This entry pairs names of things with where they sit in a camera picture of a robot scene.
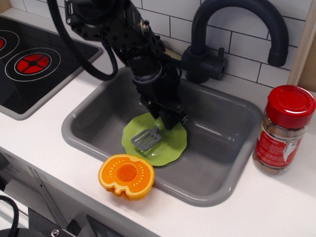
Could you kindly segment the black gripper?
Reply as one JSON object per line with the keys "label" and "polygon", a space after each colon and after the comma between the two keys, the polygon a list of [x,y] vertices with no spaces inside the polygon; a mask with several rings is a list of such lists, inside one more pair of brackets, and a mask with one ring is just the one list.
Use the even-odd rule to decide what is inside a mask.
{"label": "black gripper", "polygon": [[188,120],[177,93],[181,72],[175,62],[132,63],[132,76],[141,103],[154,119],[161,117],[168,130]]}

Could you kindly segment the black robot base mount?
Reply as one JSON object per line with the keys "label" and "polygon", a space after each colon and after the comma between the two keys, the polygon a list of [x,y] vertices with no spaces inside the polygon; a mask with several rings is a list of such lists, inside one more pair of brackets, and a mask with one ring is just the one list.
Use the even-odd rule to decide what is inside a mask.
{"label": "black robot base mount", "polygon": [[43,217],[36,211],[19,208],[13,199],[0,197],[0,235],[2,237],[119,237],[102,223],[87,216],[92,234],[81,233],[78,222],[72,220],[65,228]]}

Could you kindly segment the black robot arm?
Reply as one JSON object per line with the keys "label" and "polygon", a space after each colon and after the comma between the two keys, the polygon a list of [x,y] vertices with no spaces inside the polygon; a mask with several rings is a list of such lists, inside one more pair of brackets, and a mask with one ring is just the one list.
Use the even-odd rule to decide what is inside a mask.
{"label": "black robot arm", "polygon": [[129,0],[67,0],[67,24],[84,40],[101,41],[132,71],[141,103],[167,129],[188,117],[178,96],[181,70]]}

